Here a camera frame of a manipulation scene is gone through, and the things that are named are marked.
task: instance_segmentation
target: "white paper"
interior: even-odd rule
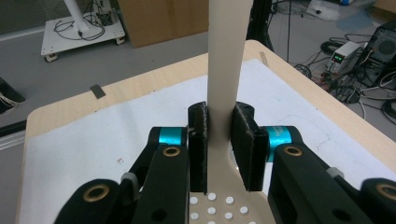
[[[198,77],[155,91],[30,139],[21,223],[53,223],[72,193],[90,180],[120,182],[146,145],[151,127],[187,125],[188,107],[206,99],[206,81],[207,76]],[[355,188],[371,177],[396,180],[388,167],[257,60],[243,63],[238,101],[256,108],[260,126],[296,126],[305,143],[341,170]],[[265,191],[270,170],[266,170]]]

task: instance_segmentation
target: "caster wheel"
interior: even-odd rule
[[[123,42],[125,42],[125,38],[124,38],[124,37],[116,38],[116,44],[117,44],[117,45],[120,45],[120,44],[122,44]]]
[[[55,60],[57,60],[57,59],[58,59],[58,55],[56,55],[56,53],[47,54],[47,55],[44,57],[44,60],[45,60],[47,63],[51,63],[51,62],[53,62],[53,61],[55,61]]]

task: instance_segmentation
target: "teal joint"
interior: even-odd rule
[[[160,130],[160,144],[166,145],[181,145],[182,128],[161,128]]]
[[[289,129],[285,126],[267,126],[265,127],[270,138],[270,156],[268,161],[274,161],[275,148],[282,144],[291,143]]]

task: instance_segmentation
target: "floor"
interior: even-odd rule
[[[340,7],[339,20],[363,11],[372,3],[357,0],[350,7]],[[297,1],[293,5],[302,6]],[[337,27],[340,23],[301,14],[291,16],[290,63],[307,61],[329,37],[348,33]],[[285,60],[288,59],[288,19],[287,15],[276,13],[269,30],[275,53]],[[380,22],[373,20],[353,33],[372,35]],[[0,42],[1,77],[27,99],[10,113],[0,115],[0,127],[27,119],[36,108],[88,91],[94,84],[105,86],[207,52],[207,33],[203,33],[139,49],[129,40],[120,46],[109,41],[62,52],[57,61],[46,63],[40,56],[42,37],[43,33],[37,33]],[[359,104],[349,107],[361,115]],[[395,125],[377,110],[366,108],[366,119],[396,141]],[[22,152],[23,144],[0,150],[0,223],[15,222]]]

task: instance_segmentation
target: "power supply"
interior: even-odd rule
[[[337,49],[327,64],[327,70],[331,73],[339,73],[347,70],[354,61],[356,52],[361,46],[352,41],[348,41],[345,45]]]

